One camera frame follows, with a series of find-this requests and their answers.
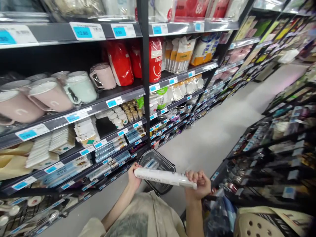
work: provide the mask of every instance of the red package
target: red package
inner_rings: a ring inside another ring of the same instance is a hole
[[[141,42],[140,40],[131,40],[130,53],[133,74],[136,78],[142,78],[142,66],[141,66]]]
[[[175,9],[175,17],[183,17],[187,16],[187,8],[186,8],[186,1],[187,0],[178,0],[177,6]]]
[[[106,49],[116,84],[119,86],[129,86],[133,84],[134,76],[132,64],[124,41],[106,41]]]
[[[213,18],[224,18],[228,4],[229,0],[219,0],[215,8]]]
[[[209,0],[187,0],[186,9],[189,17],[205,17]]]
[[[149,83],[156,83],[161,78],[162,45],[159,38],[149,40]]]

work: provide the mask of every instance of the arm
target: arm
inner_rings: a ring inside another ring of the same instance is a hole
[[[138,189],[141,179],[136,178],[134,175],[134,170],[138,167],[139,165],[135,162],[128,170],[128,184],[126,188],[110,212],[102,219],[101,222],[106,231],[109,230],[109,228],[114,224],[125,208],[127,208],[127,206],[131,203],[136,190]]]
[[[211,192],[211,181],[203,171],[198,173],[189,171],[186,172],[186,176],[189,181],[198,185],[197,190],[185,189],[187,235],[188,237],[204,237],[201,199]]]

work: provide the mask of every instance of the gray floor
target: gray floor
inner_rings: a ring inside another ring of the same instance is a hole
[[[251,82],[158,151],[176,165],[177,172],[203,169],[210,177],[246,128],[263,117],[261,113],[273,97],[299,78],[305,69],[306,66],[302,65],[283,66],[263,83]],[[122,175],[73,210],[66,219],[45,230],[40,237],[78,236],[91,217],[102,219],[107,214],[127,182],[127,174]],[[182,188],[173,187],[162,198],[179,215],[184,211]]]

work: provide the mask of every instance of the clothing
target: clothing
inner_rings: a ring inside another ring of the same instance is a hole
[[[135,194],[106,233],[97,218],[91,218],[79,237],[186,237],[178,214],[154,191]]]

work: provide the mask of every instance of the person's left hand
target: person's left hand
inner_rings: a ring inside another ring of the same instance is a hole
[[[136,170],[138,167],[142,167],[137,162],[135,162],[128,170],[128,185],[136,191],[139,188],[139,185],[141,184],[142,179],[136,178],[134,175],[134,170]]]

